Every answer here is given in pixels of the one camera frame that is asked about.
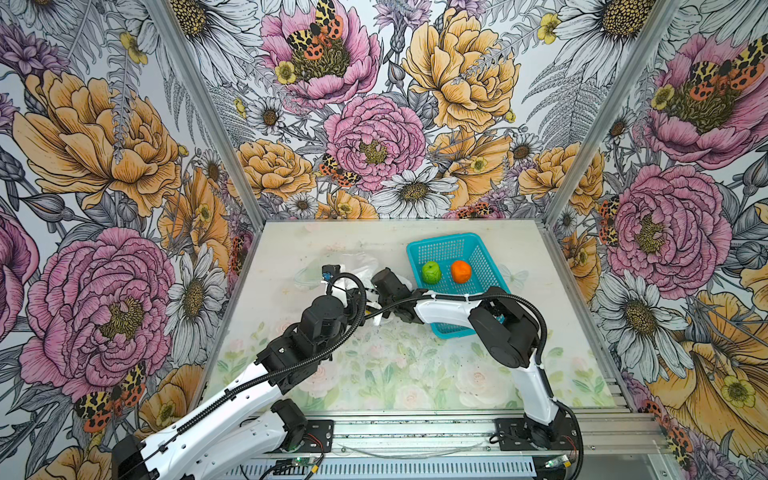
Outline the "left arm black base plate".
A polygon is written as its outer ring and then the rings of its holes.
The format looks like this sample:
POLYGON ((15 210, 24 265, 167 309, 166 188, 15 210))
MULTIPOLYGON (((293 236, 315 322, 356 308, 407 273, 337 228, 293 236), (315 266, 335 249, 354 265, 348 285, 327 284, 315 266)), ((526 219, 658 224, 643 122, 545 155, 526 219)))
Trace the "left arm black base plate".
POLYGON ((335 422, 330 419, 310 419, 295 453, 328 454, 332 451, 335 422))

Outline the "teal plastic basket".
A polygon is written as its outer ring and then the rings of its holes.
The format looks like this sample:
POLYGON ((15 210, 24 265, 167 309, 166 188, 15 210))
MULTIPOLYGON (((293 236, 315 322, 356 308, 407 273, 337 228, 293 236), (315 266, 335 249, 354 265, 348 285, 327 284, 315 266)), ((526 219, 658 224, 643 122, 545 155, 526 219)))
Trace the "teal plastic basket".
POLYGON ((492 293, 508 293, 493 259, 474 233, 449 235, 408 244, 406 252, 417 283, 416 319, 441 339, 474 336, 472 312, 499 324, 498 310, 482 312, 492 293))

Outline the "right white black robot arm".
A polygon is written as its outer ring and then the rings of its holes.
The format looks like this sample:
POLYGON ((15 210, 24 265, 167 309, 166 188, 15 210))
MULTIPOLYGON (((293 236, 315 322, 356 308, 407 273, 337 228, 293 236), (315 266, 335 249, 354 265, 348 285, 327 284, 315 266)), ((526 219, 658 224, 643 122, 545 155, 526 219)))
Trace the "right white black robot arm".
POLYGON ((372 277, 372 285, 382 316, 393 313, 404 322, 473 330, 487 353, 511 370, 524 408, 518 434, 539 449, 553 445, 566 412, 545 373, 547 326, 536 307, 496 286, 474 295, 411 290, 388 268, 372 277))

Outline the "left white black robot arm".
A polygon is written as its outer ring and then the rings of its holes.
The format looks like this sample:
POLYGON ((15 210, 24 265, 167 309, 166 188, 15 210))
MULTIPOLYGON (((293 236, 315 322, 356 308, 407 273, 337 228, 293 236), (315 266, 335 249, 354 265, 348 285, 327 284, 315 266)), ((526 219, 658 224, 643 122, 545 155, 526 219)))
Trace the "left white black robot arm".
POLYGON ((363 323, 367 291, 339 272, 298 323, 271 340, 235 380, 180 420, 112 450, 115 479, 202 479, 236 463, 254 440, 266 451, 296 443, 306 421, 284 396, 318 370, 363 323))

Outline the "orange toy fruit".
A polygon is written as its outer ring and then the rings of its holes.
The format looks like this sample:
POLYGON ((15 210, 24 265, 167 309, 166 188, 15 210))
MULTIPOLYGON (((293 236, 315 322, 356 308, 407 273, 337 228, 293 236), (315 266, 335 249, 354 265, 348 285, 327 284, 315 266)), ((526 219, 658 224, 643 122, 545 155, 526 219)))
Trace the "orange toy fruit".
POLYGON ((450 272, 451 277, 456 284, 468 283, 471 280, 473 274, 471 265, 463 260, 457 260, 453 262, 450 268, 450 272))

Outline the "green toy apple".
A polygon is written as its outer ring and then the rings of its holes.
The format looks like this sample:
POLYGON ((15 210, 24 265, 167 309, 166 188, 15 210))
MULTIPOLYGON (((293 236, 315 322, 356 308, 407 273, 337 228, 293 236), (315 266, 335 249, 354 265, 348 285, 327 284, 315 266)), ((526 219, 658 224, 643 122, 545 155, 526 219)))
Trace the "green toy apple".
POLYGON ((427 285, 436 285, 442 279, 442 270, 435 261, 428 261, 421 267, 421 278, 427 285))

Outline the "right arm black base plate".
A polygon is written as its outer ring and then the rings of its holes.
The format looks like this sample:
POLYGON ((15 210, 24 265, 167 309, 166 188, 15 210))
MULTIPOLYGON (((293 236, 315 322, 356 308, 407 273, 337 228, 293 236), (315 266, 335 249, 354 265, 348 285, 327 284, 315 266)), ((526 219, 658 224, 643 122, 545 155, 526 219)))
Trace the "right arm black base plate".
POLYGON ((578 447, 578 432, 570 418, 556 420, 551 426, 530 425, 525 417, 494 420, 489 443, 501 451, 572 451, 578 447))

